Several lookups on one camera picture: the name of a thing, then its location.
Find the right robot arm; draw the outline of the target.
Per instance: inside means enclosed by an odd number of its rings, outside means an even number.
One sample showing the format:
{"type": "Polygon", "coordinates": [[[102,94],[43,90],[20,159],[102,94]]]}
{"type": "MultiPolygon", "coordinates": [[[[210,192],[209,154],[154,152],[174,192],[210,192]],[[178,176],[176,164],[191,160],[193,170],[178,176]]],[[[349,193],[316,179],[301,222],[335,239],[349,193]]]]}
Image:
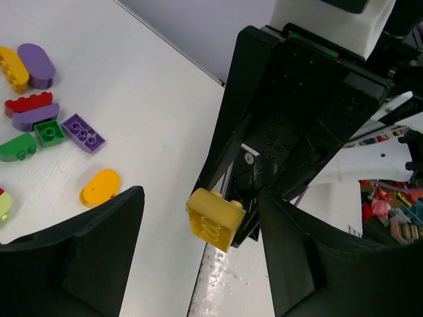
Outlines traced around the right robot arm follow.
{"type": "Polygon", "coordinates": [[[186,203],[192,232],[228,251],[282,223],[290,201],[343,180],[422,179],[422,151],[380,137],[422,131],[421,1],[277,1],[244,27],[207,159],[186,203]]]}

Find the red long lego brick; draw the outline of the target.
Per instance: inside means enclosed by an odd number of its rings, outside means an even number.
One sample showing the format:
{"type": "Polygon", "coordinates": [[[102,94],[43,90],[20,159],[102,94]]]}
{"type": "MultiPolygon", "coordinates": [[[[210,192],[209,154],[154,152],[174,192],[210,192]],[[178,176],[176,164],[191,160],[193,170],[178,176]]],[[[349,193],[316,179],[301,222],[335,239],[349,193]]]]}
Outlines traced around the red long lego brick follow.
{"type": "Polygon", "coordinates": [[[15,100],[7,100],[5,101],[5,115],[12,118],[14,113],[27,112],[50,105],[52,100],[53,94],[51,92],[42,92],[27,97],[20,97],[15,100]]]}

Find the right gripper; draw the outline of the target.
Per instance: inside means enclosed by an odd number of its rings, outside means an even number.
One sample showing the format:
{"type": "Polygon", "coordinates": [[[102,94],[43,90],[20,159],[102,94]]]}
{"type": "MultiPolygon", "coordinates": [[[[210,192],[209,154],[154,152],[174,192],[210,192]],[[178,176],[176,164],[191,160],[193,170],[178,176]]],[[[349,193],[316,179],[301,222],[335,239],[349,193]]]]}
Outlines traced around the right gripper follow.
{"type": "Polygon", "coordinates": [[[286,200],[299,195],[386,97],[385,78],[298,27],[242,29],[194,186],[214,188],[237,156],[229,197],[247,208],[247,216],[231,245],[258,236],[262,188],[286,200]],[[246,150],[237,155],[242,142],[258,153],[251,163],[246,150]]]}

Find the yellow curved lego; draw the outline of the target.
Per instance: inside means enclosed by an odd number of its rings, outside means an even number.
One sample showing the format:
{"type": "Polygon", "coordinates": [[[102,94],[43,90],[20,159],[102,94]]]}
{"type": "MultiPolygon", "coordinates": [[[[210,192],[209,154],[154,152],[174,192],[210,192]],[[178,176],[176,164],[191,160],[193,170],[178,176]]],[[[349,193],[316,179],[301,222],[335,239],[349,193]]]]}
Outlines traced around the yellow curved lego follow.
{"type": "Polygon", "coordinates": [[[29,73],[17,52],[5,46],[1,46],[1,71],[17,94],[26,92],[29,73]]]}

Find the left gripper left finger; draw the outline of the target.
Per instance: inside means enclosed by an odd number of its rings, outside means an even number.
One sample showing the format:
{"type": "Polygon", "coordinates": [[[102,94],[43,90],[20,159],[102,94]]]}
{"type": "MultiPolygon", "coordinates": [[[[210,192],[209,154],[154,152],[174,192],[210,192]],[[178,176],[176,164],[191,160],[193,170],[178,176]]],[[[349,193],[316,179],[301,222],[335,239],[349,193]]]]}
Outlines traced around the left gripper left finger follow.
{"type": "Polygon", "coordinates": [[[133,186],[1,245],[1,315],[119,316],[144,205],[133,186]]]}

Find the purple oval lego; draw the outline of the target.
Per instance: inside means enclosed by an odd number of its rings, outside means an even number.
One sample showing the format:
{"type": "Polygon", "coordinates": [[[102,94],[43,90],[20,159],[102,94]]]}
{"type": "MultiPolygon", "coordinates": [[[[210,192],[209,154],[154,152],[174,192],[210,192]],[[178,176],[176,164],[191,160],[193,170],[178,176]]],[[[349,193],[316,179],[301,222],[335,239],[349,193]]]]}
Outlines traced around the purple oval lego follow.
{"type": "Polygon", "coordinates": [[[29,85],[35,89],[46,90],[53,85],[56,68],[43,48],[36,44],[21,44],[18,56],[29,74],[29,85]]]}

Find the yellow oval lego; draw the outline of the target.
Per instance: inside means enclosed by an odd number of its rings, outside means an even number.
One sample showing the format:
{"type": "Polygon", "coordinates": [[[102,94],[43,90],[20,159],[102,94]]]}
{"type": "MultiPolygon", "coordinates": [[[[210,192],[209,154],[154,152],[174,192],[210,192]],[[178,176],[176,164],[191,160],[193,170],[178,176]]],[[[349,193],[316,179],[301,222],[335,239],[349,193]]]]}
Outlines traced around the yellow oval lego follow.
{"type": "Polygon", "coordinates": [[[116,171],[103,169],[81,190],[79,200],[87,208],[99,206],[115,197],[120,185],[120,175],[116,171]]]}

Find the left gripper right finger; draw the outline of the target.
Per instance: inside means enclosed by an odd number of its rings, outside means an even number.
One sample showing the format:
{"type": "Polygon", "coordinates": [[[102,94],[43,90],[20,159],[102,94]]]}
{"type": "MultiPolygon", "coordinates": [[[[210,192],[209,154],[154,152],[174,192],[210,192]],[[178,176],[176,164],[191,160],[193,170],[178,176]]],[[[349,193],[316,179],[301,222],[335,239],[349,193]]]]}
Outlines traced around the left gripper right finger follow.
{"type": "Polygon", "coordinates": [[[339,230],[269,190],[258,198],[276,316],[421,316],[422,242],[339,230]]]}

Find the yellow rectangular lego brick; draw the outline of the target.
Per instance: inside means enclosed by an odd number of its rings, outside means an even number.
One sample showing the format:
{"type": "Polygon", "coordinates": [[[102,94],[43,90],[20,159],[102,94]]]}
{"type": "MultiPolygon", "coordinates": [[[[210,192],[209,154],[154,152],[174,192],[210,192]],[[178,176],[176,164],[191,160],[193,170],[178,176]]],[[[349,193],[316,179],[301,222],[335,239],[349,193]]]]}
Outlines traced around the yellow rectangular lego brick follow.
{"type": "Polygon", "coordinates": [[[186,202],[192,233],[227,253],[246,211],[238,201],[227,201],[215,190],[197,189],[186,202]]]}

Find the purple curved lego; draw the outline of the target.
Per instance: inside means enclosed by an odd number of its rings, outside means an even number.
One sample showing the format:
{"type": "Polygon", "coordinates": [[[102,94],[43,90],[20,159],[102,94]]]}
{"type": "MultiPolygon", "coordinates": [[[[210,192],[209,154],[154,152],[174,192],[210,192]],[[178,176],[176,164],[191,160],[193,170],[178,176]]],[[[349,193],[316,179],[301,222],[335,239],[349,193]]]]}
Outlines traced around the purple curved lego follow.
{"type": "Polygon", "coordinates": [[[59,114],[59,104],[51,103],[41,108],[26,112],[15,112],[12,116],[12,125],[21,132],[31,132],[36,124],[56,120],[59,114]]]}

